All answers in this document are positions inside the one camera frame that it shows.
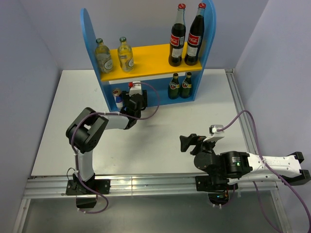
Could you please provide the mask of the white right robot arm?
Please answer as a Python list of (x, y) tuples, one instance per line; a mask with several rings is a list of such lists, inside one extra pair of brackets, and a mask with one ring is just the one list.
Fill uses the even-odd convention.
[(249, 152), (229, 151), (217, 155), (214, 152), (216, 142), (224, 138), (224, 132), (211, 133), (210, 136), (180, 136), (181, 152), (190, 152), (194, 156), (194, 165), (206, 173), (196, 176), (197, 191), (217, 192), (238, 188), (247, 182), (280, 182), (285, 180), (292, 186), (304, 185), (311, 180), (308, 170), (302, 169), (304, 161), (301, 152), (285, 157), (264, 156), (260, 158)]

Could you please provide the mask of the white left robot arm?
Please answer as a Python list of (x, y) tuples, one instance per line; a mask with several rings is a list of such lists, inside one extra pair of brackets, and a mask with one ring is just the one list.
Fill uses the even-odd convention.
[(99, 143), (104, 130), (132, 128), (141, 118), (141, 112), (148, 106), (147, 91), (131, 94), (122, 91), (124, 106), (120, 112), (95, 114), (90, 107), (85, 108), (66, 131), (69, 143), (73, 145), (76, 159), (76, 171), (68, 181), (66, 195), (88, 195), (93, 190), (108, 194), (110, 180), (96, 181), (93, 169), (93, 150)]

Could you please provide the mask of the clear water bottle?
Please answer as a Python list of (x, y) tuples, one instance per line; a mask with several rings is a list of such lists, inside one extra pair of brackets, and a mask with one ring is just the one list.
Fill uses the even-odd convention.
[(118, 58), (124, 72), (130, 72), (134, 68), (134, 57), (132, 47), (127, 43), (126, 37), (120, 38), (118, 47)]
[(104, 44), (101, 38), (96, 39), (97, 47), (95, 57), (102, 73), (110, 73), (113, 70), (113, 61), (110, 49)]

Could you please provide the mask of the Red Bull can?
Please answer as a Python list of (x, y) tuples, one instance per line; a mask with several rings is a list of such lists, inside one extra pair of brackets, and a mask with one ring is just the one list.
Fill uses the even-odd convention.
[(116, 107), (121, 109), (123, 107), (122, 91), (119, 88), (115, 88), (112, 91), (112, 95), (114, 97)]

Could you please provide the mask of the clear water bottle front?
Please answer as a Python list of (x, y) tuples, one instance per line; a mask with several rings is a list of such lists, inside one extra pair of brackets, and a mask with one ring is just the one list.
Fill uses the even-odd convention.
[(113, 61), (110, 49), (104, 44), (101, 38), (96, 39), (97, 47), (95, 57), (102, 73), (110, 73), (113, 70)]

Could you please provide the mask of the tall Coca-Cola bottle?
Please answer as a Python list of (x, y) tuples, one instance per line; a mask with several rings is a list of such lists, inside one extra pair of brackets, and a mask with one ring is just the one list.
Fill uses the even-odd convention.
[(184, 59), (185, 63), (188, 66), (193, 66), (198, 61), (198, 54), (205, 31), (205, 24), (204, 24), (205, 9), (206, 4), (203, 2), (199, 3), (196, 17), (190, 27), (190, 32), (187, 41), (187, 52)]

